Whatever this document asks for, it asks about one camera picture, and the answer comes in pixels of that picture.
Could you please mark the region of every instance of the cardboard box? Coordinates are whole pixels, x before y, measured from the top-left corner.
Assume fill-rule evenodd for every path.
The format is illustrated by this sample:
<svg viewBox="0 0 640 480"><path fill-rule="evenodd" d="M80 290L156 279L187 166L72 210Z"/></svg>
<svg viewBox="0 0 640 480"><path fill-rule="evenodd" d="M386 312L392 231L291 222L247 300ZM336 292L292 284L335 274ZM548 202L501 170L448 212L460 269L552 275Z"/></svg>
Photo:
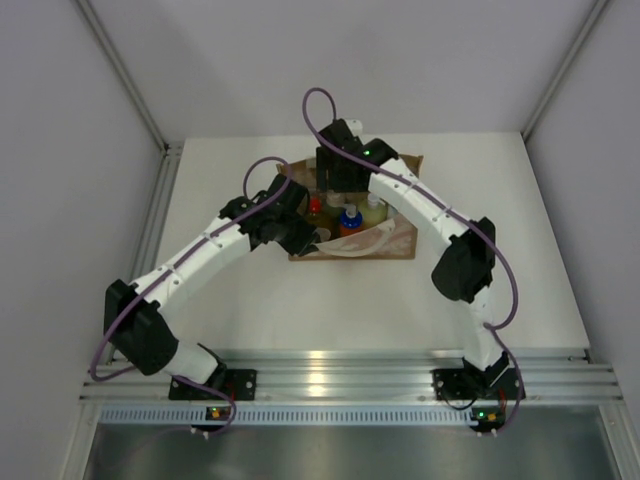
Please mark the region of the cardboard box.
<svg viewBox="0 0 640 480"><path fill-rule="evenodd" d="M420 174L422 156L400 155L411 172ZM293 180L309 189L325 201L325 193L316 189L315 158L308 158L291 164ZM280 173L286 173L284 166L279 165ZM357 204L367 197L367 192L346 193L348 203ZM292 257L292 261L310 260L411 260L416 256L418 230L409 221L398 214L374 228L363 232L318 244L319 252L304 257Z"/></svg>

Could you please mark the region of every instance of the clear plastic bottle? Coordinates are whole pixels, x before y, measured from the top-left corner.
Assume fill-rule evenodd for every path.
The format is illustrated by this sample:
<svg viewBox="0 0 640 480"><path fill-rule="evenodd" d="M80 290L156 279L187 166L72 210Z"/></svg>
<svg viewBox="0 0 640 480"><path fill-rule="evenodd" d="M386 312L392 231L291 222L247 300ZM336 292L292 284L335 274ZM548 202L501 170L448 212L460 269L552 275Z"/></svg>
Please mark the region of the clear plastic bottle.
<svg viewBox="0 0 640 480"><path fill-rule="evenodd" d="M333 190L327 192L327 201L322 211L326 213L333 221L333 237L340 236L340 215L344 212L345 197L344 193L337 193Z"/></svg>
<svg viewBox="0 0 640 480"><path fill-rule="evenodd" d="M387 204L382 203L380 197L370 193L367 198L358 205L362 214L362 228L373 228L387 219Z"/></svg>
<svg viewBox="0 0 640 480"><path fill-rule="evenodd" d="M396 207L394 207L393 205L387 204L387 220L395 217L397 214L398 214L398 211L396 210Z"/></svg>
<svg viewBox="0 0 640 480"><path fill-rule="evenodd" d="M342 212L344 212L344 193L337 193L333 190L327 192L327 203L324 206L324 212L331 218L336 220L340 218Z"/></svg>

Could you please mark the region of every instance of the white wall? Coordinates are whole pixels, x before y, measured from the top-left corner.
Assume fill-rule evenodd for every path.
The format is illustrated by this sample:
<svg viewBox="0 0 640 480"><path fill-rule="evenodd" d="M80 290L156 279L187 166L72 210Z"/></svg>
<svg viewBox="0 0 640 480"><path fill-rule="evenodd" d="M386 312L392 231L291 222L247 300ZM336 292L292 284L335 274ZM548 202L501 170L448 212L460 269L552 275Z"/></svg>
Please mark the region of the white wall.
<svg viewBox="0 0 640 480"><path fill-rule="evenodd" d="M69 0L0 5L0 465L52 479L157 154Z"/></svg>
<svg viewBox="0 0 640 480"><path fill-rule="evenodd" d="M94 0L174 140L306 133L315 85L370 133L519 130L591 3Z"/></svg>
<svg viewBox="0 0 640 480"><path fill-rule="evenodd" d="M592 345L638 429L639 24L639 2L613 2L528 145Z"/></svg>

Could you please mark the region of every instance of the metal frame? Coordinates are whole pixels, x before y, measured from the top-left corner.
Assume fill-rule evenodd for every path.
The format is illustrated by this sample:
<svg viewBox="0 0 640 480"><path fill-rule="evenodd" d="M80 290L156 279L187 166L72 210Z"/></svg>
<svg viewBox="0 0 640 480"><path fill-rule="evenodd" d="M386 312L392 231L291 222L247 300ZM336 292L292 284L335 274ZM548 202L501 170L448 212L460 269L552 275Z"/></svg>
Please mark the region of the metal frame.
<svg viewBox="0 0 640 480"><path fill-rule="evenodd" d="M183 148L182 142L170 143L158 163L156 179L149 196L142 229L136 241L134 257L129 269L129 280L138 278L155 267ZM115 355L115 347L110 346L105 361L111 362Z"/></svg>
<svg viewBox="0 0 640 480"><path fill-rule="evenodd" d="M216 407L206 405L107 405L103 425L207 425L222 426L211 419ZM401 406L240 405L234 425L259 426L457 426L477 425L471 409Z"/></svg>
<svg viewBox="0 0 640 480"><path fill-rule="evenodd" d="M522 130L522 139L525 143L529 141L531 135L533 135L533 132L538 127L540 120L566 80L569 72L571 71L571 67L573 67L576 59L578 58L578 55L584 49L589 38L591 38L594 29L600 23L607 7L609 7L612 1L613 0L595 0L595 3L580 26L573 42L571 42L571 46L562 57L560 65L551 77L549 84L544 89L542 96L538 100L536 107L533 109L533 112L529 116L529 120L527 120L527 123Z"/></svg>
<svg viewBox="0 0 640 480"><path fill-rule="evenodd" d="M640 478L640 443L627 407L601 406L600 414L621 478Z"/></svg>
<svg viewBox="0 0 640 480"><path fill-rule="evenodd" d="M149 132L149 135L160 151L164 153L167 150L167 141L151 115L144 98L140 94L140 90L133 81L129 70L122 61L120 53L118 53L118 50L109 37L109 34L104 28L104 25L102 24L100 17L98 17L98 14L90 0L71 0L71 2L78 10L80 17L91 32L94 40L100 47L100 50L102 50L102 53L105 55L109 65L111 65L113 73L120 81L129 101L131 101L133 108L135 108L136 112L140 116L140 119Z"/></svg>
<svg viewBox="0 0 640 480"><path fill-rule="evenodd" d="M442 405L431 372L460 367L462 352L220 351L230 368L258 371L250 405ZM610 365L588 362L579 350L516 351L527 390L524 405L623 405ZM99 375L126 367L114 361ZM129 372L107 383L87 378L82 404L172 404L169 377Z"/></svg>
<svg viewBox="0 0 640 480"><path fill-rule="evenodd" d="M60 480L79 480L84 476L101 410L100 405L81 405L79 407L71 441L67 446L59 476Z"/></svg>

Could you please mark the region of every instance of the purple cable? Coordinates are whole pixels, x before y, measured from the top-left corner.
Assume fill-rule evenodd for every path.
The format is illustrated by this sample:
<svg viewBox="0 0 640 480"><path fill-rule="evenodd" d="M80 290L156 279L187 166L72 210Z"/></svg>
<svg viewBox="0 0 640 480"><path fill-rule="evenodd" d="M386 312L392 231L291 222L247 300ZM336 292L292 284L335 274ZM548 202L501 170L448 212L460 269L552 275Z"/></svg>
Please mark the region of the purple cable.
<svg viewBox="0 0 640 480"><path fill-rule="evenodd" d="M366 160L362 160L361 158L358 158L355 155L352 155L352 154L350 154L348 152L345 152L344 150L341 150L340 148L336 147L331 142L326 140L322 135L320 135L318 130L316 130L316 128L311 123L311 120L309 119L309 112L307 111L307 103L309 101L309 97L314 92L322 93L323 95L325 95L329 99L329 101L331 102L331 106L333 108L333 111L334 111L334 119L336 118L336 108L335 108L335 101L333 100L333 97L331 97L331 94L328 91L326 91L325 89L323 89L323 88L313 87L313 88L310 88L309 90L307 90L307 92L304 94L304 97L302 98L302 116L304 118L304 122L307 124L307 128L311 131L313 136L316 137L316 140L318 140L318 142L320 142L322 145L327 147L329 150L332 150L333 152L337 153L338 155L341 155L342 157L346 158L347 160L355 162L358 165L361 165L361 166L363 166L365 168L368 168L369 170L372 170L372 171L374 171L376 173L381 173L383 175L386 175L387 177L393 178L398 183L402 183L403 185L407 185L409 187L412 187L411 182L409 180L407 180L406 178L403 178L400 175L396 175L395 173L392 173L392 172L389 172L387 170L384 170L384 169L378 167L377 165L372 165L369 162L367 162ZM502 349L507 353L507 355L513 361L513 365L514 365L514 368L516 370L516 374L518 376L518 380L520 382L520 387L518 388L518 395L516 397L516 403L515 403L514 409L513 409L512 413L511 413L511 415L509 416L509 419L502 426L502 428L505 428L509 424L511 424L511 419L513 418L514 414L518 411L518 409L520 407L520 401L522 400L522 394L524 393L524 387L523 387L523 382L522 382L522 374L520 372L520 367L518 366L518 363L515 360L515 356L505 346L504 342L498 336L498 330L502 330L503 328L506 328L507 326L509 326L509 324L511 324L511 322L513 322L513 319L516 316L516 312L518 311L518 304L519 304L519 301L520 301L520 295L518 293L518 284L516 282L516 277L515 277L515 275L513 273L513 270L511 269L511 265L509 265L509 262L507 261L506 257L502 254L502 252L496 246L496 244L493 241L491 241L491 239L487 235L484 234L484 232L482 232L478 227L476 227L469 220L465 219L462 215L460 215L459 213L455 212L451 208L447 207L444 203L442 203L436 197L431 195L424 188L420 187L419 185L413 186L413 188L416 191L418 191L420 194L422 194L422 196L424 196L427 200L429 200L435 206L437 206L438 208L444 210L453 219L457 220L458 222L463 224L465 227L469 228L476 235L478 235L486 243L486 245L495 253L496 257L498 257L498 260L500 260L500 263L504 267L504 269L505 269L505 271L507 273L507 277L509 278L509 283L511 284L511 291L513 293L513 302L511 304L511 310L509 311L509 314L507 315L507 318L505 319L504 322L502 322L502 323L500 323L498 325L491 325L490 323L485 323L483 325L487 330L489 330L491 332L491 334L495 338L496 342L498 342L498 345L500 345L502 347Z"/></svg>
<svg viewBox="0 0 640 480"><path fill-rule="evenodd" d="M287 189L287 187L291 183L291 177L292 177L291 165L289 165L289 163L287 163L286 160L284 160L284 159L282 159L280 157L265 157L265 158L261 158L260 160L258 160L257 162L255 162L251 166L249 171L252 171L255 168L255 166L257 166L257 165L259 165L261 163L264 163L266 161L279 162L279 163L282 163L287 168L287 179L285 180L285 182L278 189L278 191L275 194L273 194L271 197L267 198L260 205L257 205L255 207L253 207L251 210L246 211L245 213L243 213L239 217L237 217L237 218L235 218L233 220L230 220L228 223L225 223L222 227L216 229L214 232L211 233L210 238L217 237L218 235L220 235L225 230L227 230L227 229L231 228L232 226L237 225L238 223L246 220L250 216L258 213L260 210L264 210L269 205L271 205L273 202L275 202L278 199L278 197L280 195L282 195L284 193L284 191ZM189 250L187 250L184 253L184 255L182 255L182 257L180 257L176 261L176 263L173 265L174 268L180 267L180 265L182 265L184 262L186 262L194 253L196 253L207 242L208 242L208 239L202 238L198 243L196 243L193 247L191 247ZM106 382L107 380L111 380L112 378L115 378L115 377L117 377L119 375L122 375L123 373L135 370L135 367L131 366L131 367L123 368L122 370L118 370L117 372L111 373L110 375L106 375L104 377L98 376L98 374L96 372L96 369L98 367L98 363L100 362L100 356L102 355L102 352L104 351L105 347L107 346L107 343L109 343L109 340L111 339L111 336L118 329L118 327L120 326L122 321L142 301L142 299L144 299L144 297L146 297L153 290L155 290L162 282L164 282L169 277L169 275L171 275L171 270L166 270L153 283L151 283L151 285L149 285L147 288L145 288L142 291L142 293L140 293L136 298L134 298L133 301L131 303L129 303L122 310L122 312L120 312L120 314L116 317L115 321L108 328L108 330L104 334L104 337L102 337L102 340L100 341L100 344L98 345L98 349L96 350L96 353L93 355L93 358L91 359L91 365L89 367L89 374L91 375L91 378L93 379L93 381L95 381L95 382Z"/></svg>
<svg viewBox="0 0 640 480"><path fill-rule="evenodd" d="M130 452L128 452L123 458L118 460L113 465L105 465L104 464L103 459L101 458L103 456L102 455L102 444L100 444L100 447L99 447L99 450L98 450L98 458L97 458L98 466L100 468L102 468L103 470L108 470L108 471L117 470L118 468L122 467L125 463L130 462L131 459L133 457L135 457L138 453L140 453L141 450L144 450L145 448L147 448L149 445L151 445L153 442L158 440L160 437L164 437L168 433L189 432L189 431L191 431L191 427L187 427L187 426L184 426L184 425L176 426L176 427L169 427L169 428L165 428L164 430L160 430L158 433L155 433L155 434L151 435L149 438L144 440L142 443L140 443L139 445L137 445L134 448L132 448Z"/></svg>
<svg viewBox="0 0 640 480"><path fill-rule="evenodd" d="M224 432L226 432L229 427L231 427L231 424L233 423L233 421L236 418L236 413L237 413L237 406L236 406L236 402L233 401L232 398L230 398L228 395L225 395L222 392L219 392L217 390L214 390L213 388L209 388L206 387L204 385L200 385L199 383L193 382L191 380L189 380L188 378L185 377L181 377L181 376L174 376L173 377L174 380L177 380L179 382L182 382L186 385L189 385L191 387L195 387L195 388L199 388L200 390L204 390L205 392L208 392L212 395L215 395L217 397L222 398L222 400L224 400L225 402L227 402L230 406L231 406L231 415L229 415L229 418L227 419L227 421L225 422L224 425L222 425L222 427L220 427L218 430L214 430L212 432L207 432L209 434L209 437L215 437L217 435L220 435ZM173 432L179 432L179 431L190 431L191 427L187 427L184 425L180 425L180 426L175 426L175 427L170 427L170 428L166 428L164 430L159 431L158 433L152 435L151 437L149 437L148 439L146 439L144 442L142 442L140 445L136 446L135 448L133 448L129 453L127 453L124 458L120 459L117 463L113 464L113 465L109 465L109 466L105 466L102 464L102 461L100 461L100 467L105 469L105 470L116 470L120 467L122 467L125 463L131 461L131 459L136 456L141 450L143 450L144 448L148 447L149 445L151 445L153 442L155 442L158 438L163 437L164 435L166 435L167 433L173 433Z"/></svg>

